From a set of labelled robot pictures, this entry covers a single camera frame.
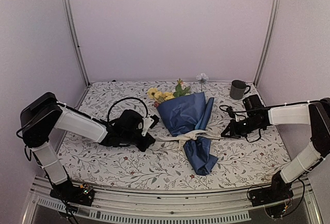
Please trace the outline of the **clear plastic wrap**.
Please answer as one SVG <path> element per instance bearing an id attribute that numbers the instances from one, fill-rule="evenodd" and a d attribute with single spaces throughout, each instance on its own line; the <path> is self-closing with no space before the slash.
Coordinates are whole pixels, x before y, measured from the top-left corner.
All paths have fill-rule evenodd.
<path id="1" fill-rule="evenodd" d="M 199 137 L 204 137 L 210 140 L 220 140 L 222 137 L 220 135 L 216 135 L 210 131 L 206 130 L 192 130 L 185 134 L 173 136 L 171 134 L 166 134 L 163 136 L 157 136 L 155 143 L 170 143 L 176 142 L 177 148 L 174 150 L 174 153 L 183 153 L 184 152 L 184 144 L 189 140 L 196 141 Z"/>

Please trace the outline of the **blue wrapping paper sheet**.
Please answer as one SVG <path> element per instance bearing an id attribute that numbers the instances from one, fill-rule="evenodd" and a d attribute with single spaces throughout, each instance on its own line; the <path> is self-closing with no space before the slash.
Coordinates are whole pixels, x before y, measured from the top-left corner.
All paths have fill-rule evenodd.
<path id="1" fill-rule="evenodd" d="M 211 139 L 206 137 L 213 103 L 213 97 L 206 100 L 199 92 L 164 101 L 157 107 L 171 138 L 184 142 L 184 153 L 195 174 L 201 176 L 210 174 L 218 161 L 210 154 Z"/>

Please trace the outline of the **pale blue fake flower stem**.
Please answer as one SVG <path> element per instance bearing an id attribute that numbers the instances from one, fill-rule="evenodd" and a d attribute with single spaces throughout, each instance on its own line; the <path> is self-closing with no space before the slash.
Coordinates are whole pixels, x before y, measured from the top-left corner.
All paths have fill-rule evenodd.
<path id="1" fill-rule="evenodd" d="M 200 73 L 196 76 L 196 80 L 200 83 L 201 92 L 203 91 L 203 86 L 208 82 L 209 77 L 205 73 Z"/>

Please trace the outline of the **white fake flower stem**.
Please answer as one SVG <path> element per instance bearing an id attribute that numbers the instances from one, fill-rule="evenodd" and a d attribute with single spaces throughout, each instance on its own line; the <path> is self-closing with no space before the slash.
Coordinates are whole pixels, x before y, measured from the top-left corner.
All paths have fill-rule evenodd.
<path id="1" fill-rule="evenodd" d="M 175 98 L 183 97 L 191 93 L 191 86 L 185 83 L 181 78 L 177 80 L 177 85 L 175 86 L 175 91 L 173 95 Z"/>

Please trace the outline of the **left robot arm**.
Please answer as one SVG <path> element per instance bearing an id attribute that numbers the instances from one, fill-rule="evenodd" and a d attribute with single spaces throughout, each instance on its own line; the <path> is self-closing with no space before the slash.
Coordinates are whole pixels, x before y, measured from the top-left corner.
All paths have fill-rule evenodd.
<path id="1" fill-rule="evenodd" d="M 16 136 L 31 150 L 57 193 L 65 200 L 73 200 L 77 190 L 49 142 L 53 130 L 72 133 L 104 147 L 133 145 L 144 152 L 155 143 L 149 130 L 158 122 L 156 115 L 142 115 L 132 109 L 124 110 L 113 120 L 109 117 L 106 120 L 92 118 L 47 92 L 21 111 L 21 128 Z"/>

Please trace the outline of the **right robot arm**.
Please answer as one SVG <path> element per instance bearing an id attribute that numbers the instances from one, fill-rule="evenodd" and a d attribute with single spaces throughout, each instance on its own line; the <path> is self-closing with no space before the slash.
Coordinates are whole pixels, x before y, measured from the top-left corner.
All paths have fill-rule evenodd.
<path id="1" fill-rule="evenodd" d="M 243 120 L 235 119 L 237 111 L 228 107 L 231 120 L 221 133 L 226 138 L 247 138 L 253 131 L 277 126 L 286 148 L 296 148 L 295 158 L 272 176 L 271 185 L 251 191 L 252 198 L 265 202 L 292 197 L 292 183 L 311 172 L 329 155 L 329 98 L 305 102 L 264 106 L 258 95 L 243 99 Z"/>

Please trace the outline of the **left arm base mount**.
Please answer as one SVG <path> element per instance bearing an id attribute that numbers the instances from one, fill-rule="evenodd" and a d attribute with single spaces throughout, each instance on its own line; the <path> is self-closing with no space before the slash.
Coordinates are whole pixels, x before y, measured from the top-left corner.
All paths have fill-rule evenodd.
<path id="1" fill-rule="evenodd" d="M 94 189 L 87 187 L 80 187 L 74 185 L 54 185 L 50 194 L 52 198 L 62 200 L 64 202 L 76 203 L 84 206 L 91 206 L 94 200 Z"/>

